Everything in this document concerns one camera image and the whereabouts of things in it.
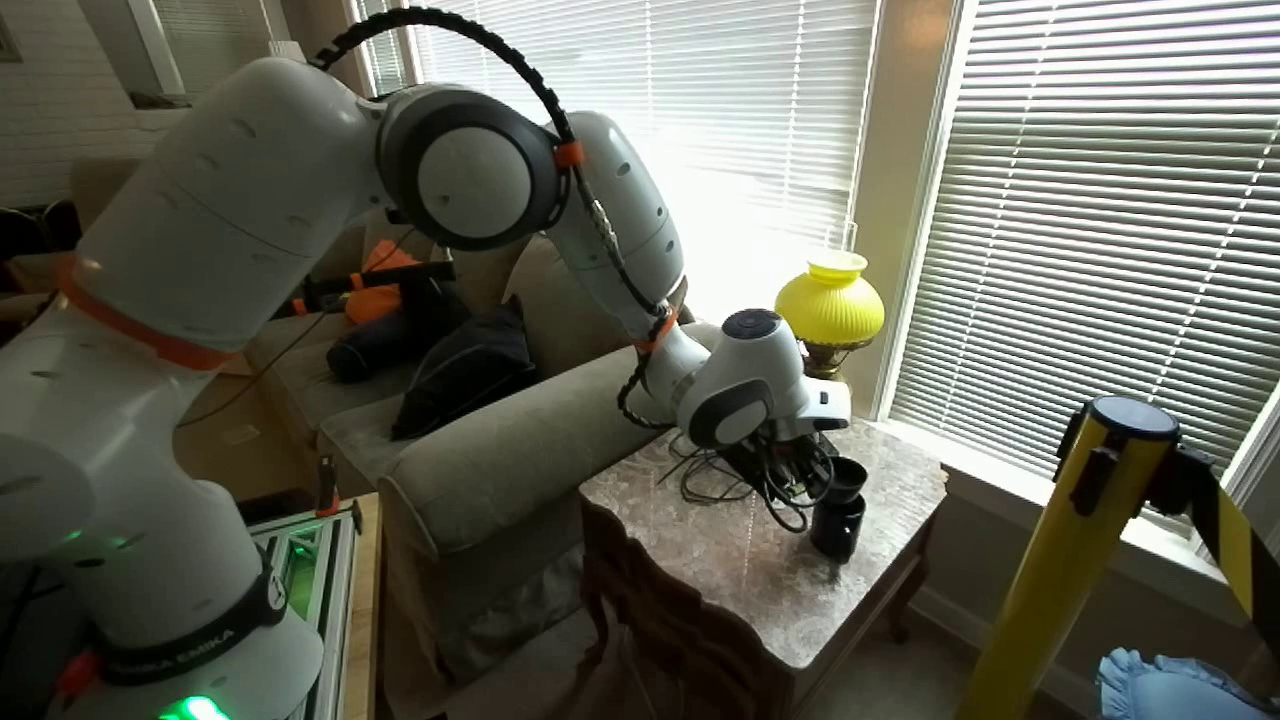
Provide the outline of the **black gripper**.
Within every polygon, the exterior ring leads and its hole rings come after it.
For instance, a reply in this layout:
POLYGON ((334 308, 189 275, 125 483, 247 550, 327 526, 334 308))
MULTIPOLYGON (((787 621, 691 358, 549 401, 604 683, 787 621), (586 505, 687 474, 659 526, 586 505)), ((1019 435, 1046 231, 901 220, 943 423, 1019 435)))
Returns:
POLYGON ((834 450, 819 434, 779 441, 759 428, 732 444, 722 464, 763 501, 819 501, 834 477, 834 450))

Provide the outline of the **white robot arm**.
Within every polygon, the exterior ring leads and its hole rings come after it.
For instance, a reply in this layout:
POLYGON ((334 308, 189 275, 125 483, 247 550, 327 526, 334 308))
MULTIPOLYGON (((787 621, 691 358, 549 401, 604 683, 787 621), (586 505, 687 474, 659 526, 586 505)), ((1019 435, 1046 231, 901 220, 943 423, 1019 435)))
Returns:
POLYGON ((682 250, 622 128, 565 107, 549 79, 510 106, 459 85, 380 100, 331 75, 404 28, 375 14, 317 58, 234 67, 125 182, 51 303, 0 354, 0 555, 78 596, 87 632, 60 666, 48 720, 293 720, 327 642, 226 489, 170 454, 177 423, 265 327, 318 326, 307 282, 369 210, 455 252, 542 235, 636 347, 633 391, 691 444, 806 441, 847 391, 800 361, 773 308, 719 343, 677 322, 682 250))

